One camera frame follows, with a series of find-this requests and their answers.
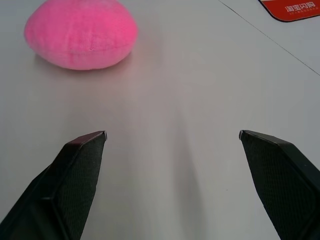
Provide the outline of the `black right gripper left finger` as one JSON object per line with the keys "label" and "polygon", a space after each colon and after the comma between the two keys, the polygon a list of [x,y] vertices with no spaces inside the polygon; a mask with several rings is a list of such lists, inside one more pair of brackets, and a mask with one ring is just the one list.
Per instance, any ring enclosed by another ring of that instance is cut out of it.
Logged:
{"label": "black right gripper left finger", "polygon": [[96,194],[105,131],[66,143],[0,223],[2,240],[79,240]]}

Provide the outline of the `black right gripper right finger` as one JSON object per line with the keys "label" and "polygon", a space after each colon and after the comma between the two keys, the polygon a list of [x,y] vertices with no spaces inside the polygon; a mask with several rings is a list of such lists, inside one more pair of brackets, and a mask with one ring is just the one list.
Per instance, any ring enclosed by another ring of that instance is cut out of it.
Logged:
{"label": "black right gripper right finger", "polygon": [[320,171],[292,143],[241,130],[255,190],[282,240],[320,238]]}

